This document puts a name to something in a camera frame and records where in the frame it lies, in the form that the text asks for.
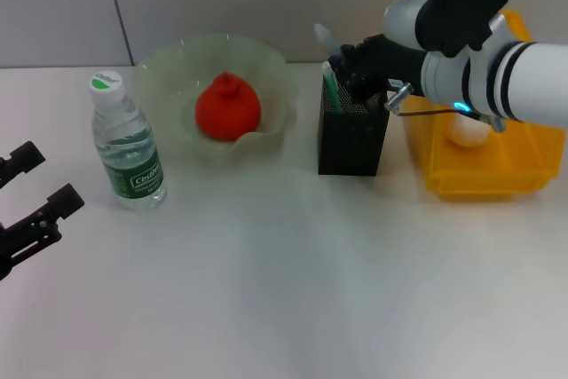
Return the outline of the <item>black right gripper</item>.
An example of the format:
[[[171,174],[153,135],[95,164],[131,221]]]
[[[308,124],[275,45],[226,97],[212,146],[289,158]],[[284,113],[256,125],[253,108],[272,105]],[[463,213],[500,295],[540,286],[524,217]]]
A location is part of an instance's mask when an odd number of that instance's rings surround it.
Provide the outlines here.
[[[422,65],[426,54],[426,51],[395,43],[385,35],[377,35],[362,43],[342,45],[328,62],[337,78],[347,78],[343,87],[353,104],[377,109],[379,105],[374,96],[383,91],[395,91],[391,81],[410,83],[413,95],[424,96]]]

